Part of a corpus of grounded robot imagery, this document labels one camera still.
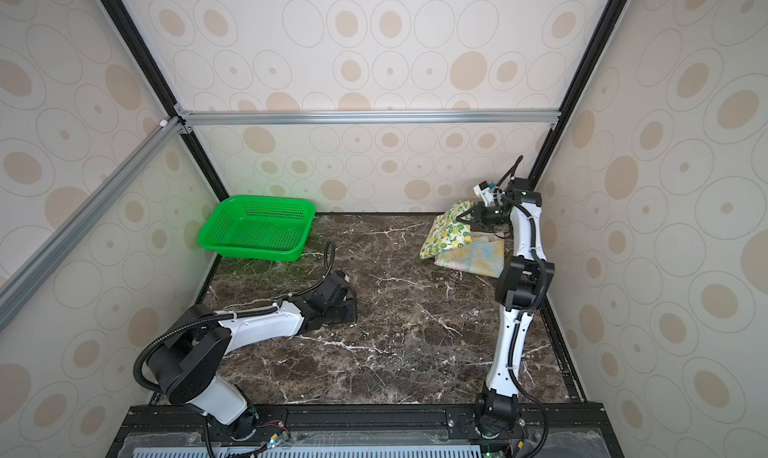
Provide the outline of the pastel floral skirt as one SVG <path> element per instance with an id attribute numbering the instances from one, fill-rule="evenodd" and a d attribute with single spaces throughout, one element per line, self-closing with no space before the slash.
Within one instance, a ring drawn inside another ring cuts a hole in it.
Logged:
<path id="1" fill-rule="evenodd" d="M 504 268 L 504 241 L 493 234 L 471 232 L 470 243 L 438 254 L 434 263 L 455 271 L 498 278 Z"/>

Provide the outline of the lemon print skirt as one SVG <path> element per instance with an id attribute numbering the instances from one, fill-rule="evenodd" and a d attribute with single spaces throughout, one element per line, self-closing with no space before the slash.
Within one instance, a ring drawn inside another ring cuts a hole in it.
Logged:
<path id="1" fill-rule="evenodd" d="M 437 255 L 463 248 L 471 243 L 471 226 L 459 222 L 457 218 L 465 212 L 471 211 L 474 203 L 471 201 L 458 202 L 448 211 L 437 216 L 433 223 L 426 240 L 424 241 L 419 258 L 435 258 Z"/>

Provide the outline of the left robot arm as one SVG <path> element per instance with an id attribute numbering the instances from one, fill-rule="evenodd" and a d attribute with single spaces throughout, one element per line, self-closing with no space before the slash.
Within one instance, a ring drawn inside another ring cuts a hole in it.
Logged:
<path id="1" fill-rule="evenodd" d="M 248 426 L 256 410 L 219 374 L 229 353 L 256 343 L 299 336 L 357 318 L 357 295 L 342 272 L 332 272 L 299 294 L 245 311 L 189 308 L 139 353 L 133 377 L 173 405 L 191 405 L 220 424 Z"/>

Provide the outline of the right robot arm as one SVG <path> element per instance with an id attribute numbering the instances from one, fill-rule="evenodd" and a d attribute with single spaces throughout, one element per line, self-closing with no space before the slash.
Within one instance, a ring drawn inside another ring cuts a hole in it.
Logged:
<path id="1" fill-rule="evenodd" d="M 514 429 L 520 417 L 519 399 L 529 396 L 519 381 L 520 364 L 528 329 L 544 302 L 555 265 L 543 250 L 541 195 L 529 190 L 525 180 L 512 178 L 504 188 L 482 182 L 474 192 L 480 202 L 457 221 L 474 229 L 507 224 L 513 240 L 495 288 L 500 324 L 494 358 L 475 406 L 480 436 L 493 439 Z"/>

